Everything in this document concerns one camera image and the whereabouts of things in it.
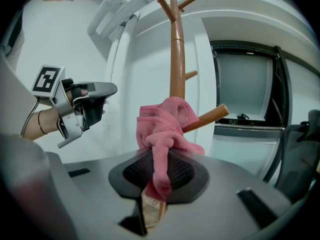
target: human hand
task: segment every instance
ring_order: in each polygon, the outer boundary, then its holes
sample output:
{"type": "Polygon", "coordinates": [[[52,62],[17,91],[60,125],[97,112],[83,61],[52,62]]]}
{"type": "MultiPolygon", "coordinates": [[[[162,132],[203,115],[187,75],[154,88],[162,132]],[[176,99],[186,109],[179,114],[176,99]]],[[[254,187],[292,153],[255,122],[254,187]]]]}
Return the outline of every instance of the human hand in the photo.
{"type": "MultiPolygon", "coordinates": [[[[86,96],[88,94],[88,91],[86,89],[82,89],[81,94],[82,96],[86,96]]],[[[68,91],[66,93],[66,96],[71,104],[72,103],[71,91],[68,91]]],[[[39,116],[39,122],[40,122],[41,128],[45,133],[51,133],[51,132],[57,131],[58,120],[59,120],[59,114],[55,107],[43,110],[39,116]]]]}

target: wooden coat rack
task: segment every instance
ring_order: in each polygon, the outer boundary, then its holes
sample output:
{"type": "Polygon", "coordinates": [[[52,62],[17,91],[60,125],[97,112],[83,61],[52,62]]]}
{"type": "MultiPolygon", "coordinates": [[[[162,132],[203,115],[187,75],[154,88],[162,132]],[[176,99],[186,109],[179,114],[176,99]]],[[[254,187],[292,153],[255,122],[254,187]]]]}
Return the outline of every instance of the wooden coat rack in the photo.
{"type": "MultiPolygon", "coordinates": [[[[186,73],[185,60],[185,39],[182,28],[181,12],[184,8],[195,0],[185,0],[178,4],[178,0],[170,0],[170,7],[166,0],[157,0],[171,22],[171,69],[170,69],[170,97],[180,97],[185,99],[186,80],[196,76],[197,71],[186,73]]],[[[183,130],[184,133],[208,125],[229,115],[226,105],[221,104],[208,113],[201,115],[199,121],[195,122],[183,130]]],[[[159,220],[165,214],[166,203],[160,202],[159,220]]]]}

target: black mesh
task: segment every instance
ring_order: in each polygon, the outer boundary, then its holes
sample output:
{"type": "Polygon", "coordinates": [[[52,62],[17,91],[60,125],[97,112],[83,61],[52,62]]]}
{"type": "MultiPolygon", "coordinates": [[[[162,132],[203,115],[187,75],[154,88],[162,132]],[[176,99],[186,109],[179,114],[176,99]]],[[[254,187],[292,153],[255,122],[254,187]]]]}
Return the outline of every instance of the black mesh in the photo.
{"type": "Polygon", "coordinates": [[[154,158],[152,152],[123,170],[123,177],[141,189],[146,187],[153,174],[154,158]]]}
{"type": "Polygon", "coordinates": [[[169,153],[167,175],[174,191],[190,182],[195,176],[195,170],[191,164],[169,153]]]}
{"type": "MultiPolygon", "coordinates": [[[[192,180],[195,170],[189,163],[168,153],[167,175],[172,191],[184,186],[192,180]]],[[[124,178],[132,184],[144,189],[154,174],[154,159],[152,153],[129,165],[123,171],[124,178]]]]}

